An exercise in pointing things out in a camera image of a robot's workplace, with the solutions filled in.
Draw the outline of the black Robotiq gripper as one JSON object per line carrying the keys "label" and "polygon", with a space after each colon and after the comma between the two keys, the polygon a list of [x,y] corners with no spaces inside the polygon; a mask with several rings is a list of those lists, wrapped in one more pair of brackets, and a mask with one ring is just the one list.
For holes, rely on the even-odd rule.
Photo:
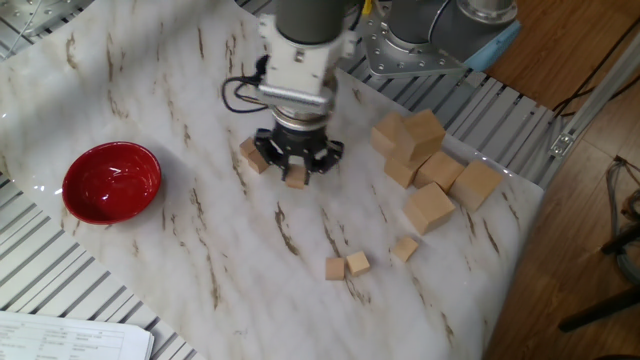
{"label": "black Robotiq gripper", "polygon": [[274,128],[258,128],[254,145],[262,158],[281,170],[281,180],[289,174],[290,155],[302,156],[306,169],[304,184],[308,185],[312,173],[324,174],[342,158],[344,144],[329,140],[326,128],[294,130],[276,123]]}

